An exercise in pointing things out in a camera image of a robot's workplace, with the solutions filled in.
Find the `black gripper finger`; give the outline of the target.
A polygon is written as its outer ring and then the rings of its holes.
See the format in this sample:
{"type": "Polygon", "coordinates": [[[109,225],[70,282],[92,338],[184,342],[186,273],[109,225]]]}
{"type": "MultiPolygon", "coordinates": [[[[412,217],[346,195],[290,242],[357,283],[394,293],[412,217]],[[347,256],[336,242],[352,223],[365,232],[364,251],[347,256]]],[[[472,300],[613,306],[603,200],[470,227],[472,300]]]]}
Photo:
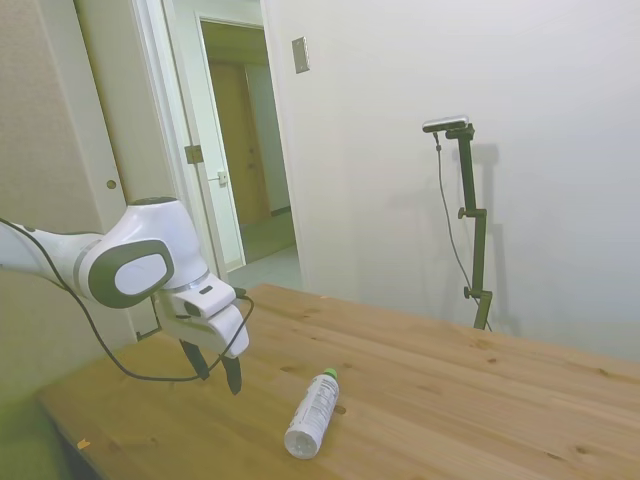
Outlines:
{"type": "Polygon", "coordinates": [[[225,370],[227,384],[233,395],[237,395],[242,389],[242,370],[240,359],[238,357],[229,358],[223,356],[221,360],[222,366],[225,370]]]}
{"type": "Polygon", "coordinates": [[[191,364],[196,377],[201,380],[206,380],[209,377],[209,365],[202,355],[200,348],[190,342],[181,340],[180,345],[191,364]]]}

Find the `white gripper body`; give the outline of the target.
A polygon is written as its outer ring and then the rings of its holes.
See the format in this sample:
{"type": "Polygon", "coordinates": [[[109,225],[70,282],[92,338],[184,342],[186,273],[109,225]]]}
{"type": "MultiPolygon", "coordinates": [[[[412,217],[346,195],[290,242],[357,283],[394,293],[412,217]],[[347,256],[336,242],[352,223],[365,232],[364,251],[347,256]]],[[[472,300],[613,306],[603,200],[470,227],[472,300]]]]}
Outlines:
{"type": "Polygon", "coordinates": [[[238,357],[249,346],[243,316],[234,304],[232,288],[200,288],[182,292],[162,290],[161,325],[174,338],[217,354],[238,357]]]}

